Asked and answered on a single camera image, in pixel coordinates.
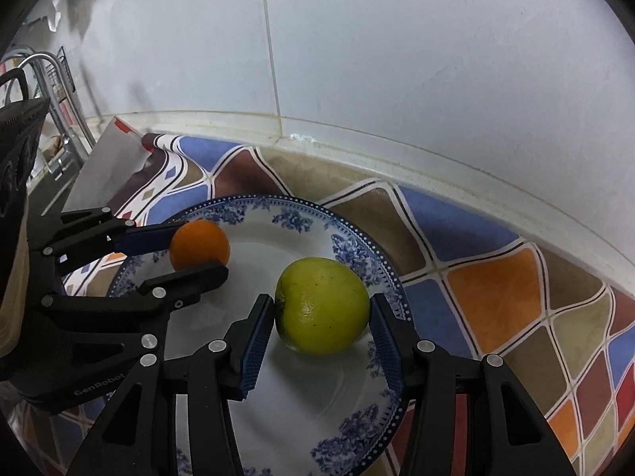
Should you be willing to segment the orange tangerine with stem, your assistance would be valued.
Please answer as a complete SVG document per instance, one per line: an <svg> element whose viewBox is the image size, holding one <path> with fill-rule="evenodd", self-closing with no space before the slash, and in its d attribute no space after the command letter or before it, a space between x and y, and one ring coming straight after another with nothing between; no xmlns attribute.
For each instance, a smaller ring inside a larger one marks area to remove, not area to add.
<svg viewBox="0 0 635 476"><path fill-rule="evenodd" d="M177 271L198 267L212 260L226 265L230 258L229 239L212 221L189 221L174 233L169 254L170 262Z"/></svg>

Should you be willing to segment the green apple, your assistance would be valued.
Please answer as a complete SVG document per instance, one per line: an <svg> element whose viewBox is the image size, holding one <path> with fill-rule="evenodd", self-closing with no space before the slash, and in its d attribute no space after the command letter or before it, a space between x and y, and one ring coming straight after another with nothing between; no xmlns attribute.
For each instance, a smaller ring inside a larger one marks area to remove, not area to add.
<svg viewBox="0 0 635 476"><path fill-rule="evenodd" d="M348 349L366 329L370 314L364 282L344 264L320 257L302 258L284 269L275 304L281 341L315 357Z"/></svg>

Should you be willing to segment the chrome kitchen faucet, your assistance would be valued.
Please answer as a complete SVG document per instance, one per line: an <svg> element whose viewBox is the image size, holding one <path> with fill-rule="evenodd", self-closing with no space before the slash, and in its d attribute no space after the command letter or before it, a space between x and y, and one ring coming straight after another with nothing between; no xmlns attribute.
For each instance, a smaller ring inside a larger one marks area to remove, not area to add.
<svg viewBox="0 0 635 476"><path fill-rule="evenodd" d="M49 65L62 76L62 86L67 94L65 102L57 100L46 71ZM86 123L77 92L71 92L57 56L51 52L37 52L27 45L17 45L2 56L1 68L31 71L35 80L33 95L50 100L45 124L54 126L55 131L43 131L28 185L34 187L47 175L54 180L60 179L72 167L82 168L96 139Z"/></svg>

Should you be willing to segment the colourful diamond pattern table mat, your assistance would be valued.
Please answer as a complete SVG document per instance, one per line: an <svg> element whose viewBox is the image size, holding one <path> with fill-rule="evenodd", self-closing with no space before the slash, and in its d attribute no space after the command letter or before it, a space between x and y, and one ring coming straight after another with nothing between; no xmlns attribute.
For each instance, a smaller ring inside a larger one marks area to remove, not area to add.
<svg viewBox="0 0 635 476"><path fill-rule="evenodd" d="M346 264L420 338L497 355L544 415L564 472L622 472L634 434L634 302L516 232L422 191L298 154L196 136L103 135L40 218L110 206L140 226L204 218L229 238L227 282L171 315L165 360L195 353L304 257ZM394 475L414 402L387 388L369 333L312 357L272 335L255 389L230 404L247 475Z"/></svg>

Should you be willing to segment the blue white porcelain plate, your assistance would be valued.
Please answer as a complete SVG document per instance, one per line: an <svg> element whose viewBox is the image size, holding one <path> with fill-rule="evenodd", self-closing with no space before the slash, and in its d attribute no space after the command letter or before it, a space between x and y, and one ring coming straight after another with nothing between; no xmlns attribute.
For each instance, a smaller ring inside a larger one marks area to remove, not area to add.
<svg viewBox="0 0 635 476"><path fill-rule="evenodd" d="M260 294L282 304L255 388L229 407L245 474L364 473L407 409L387 386L367 326L375 294L387 297L397 317L410 314L387 258L349 221L292 197L216 199L179 218L224 231L229 275L171 315L168 360L221 338Z"/></svg>

